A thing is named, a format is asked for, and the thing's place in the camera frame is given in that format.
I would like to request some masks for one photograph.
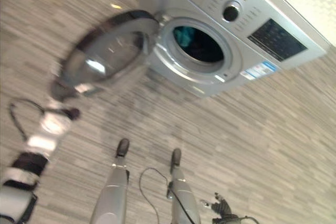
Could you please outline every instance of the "teal cloth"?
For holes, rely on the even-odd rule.
[[[174,29],[174,37],[180,47],[186,48],[194,40],[195,28],[180,26]]]

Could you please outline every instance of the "control knob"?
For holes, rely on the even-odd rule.
[[[241,11],[241,6],[236,1],[230,1],[226,3],[223,10],[223,18],[227,22],[232,22],[238,18],[239,12]]]

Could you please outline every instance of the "front-loading washing machine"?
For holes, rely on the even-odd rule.
[[[82,39],[63,79],[81,66],[78,79],[104,82],[145,61],[206,97],[290,69],[329,48],[284,0],[140,0],[140,10],[114,16]],[[71,85],[78,92],[92,88],[83,81]]]

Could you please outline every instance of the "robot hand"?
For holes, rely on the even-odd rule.
[[[204,207],[211,209],[221,216],[220,218],[214,218],[212,220],[213,224],[240,224],[244,219],[251,219],[256,224],[259,224],[253,217],[245,216],[240,218],[237,215],[232,214],[229,204],[220,194],[215,193],[215,199],[217,199],[219,203],[210,203],[206,200],[201,200]]]

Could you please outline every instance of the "label sticker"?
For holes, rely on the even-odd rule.
[[[251,67],[243,72],[240,72],[240,74],[248,80],[254,80],[267,74],[273,73],[276,70],[277,70],[276,66],[269,63],[268,61],[264,61],[258,65],[255,65],[254,67]]]

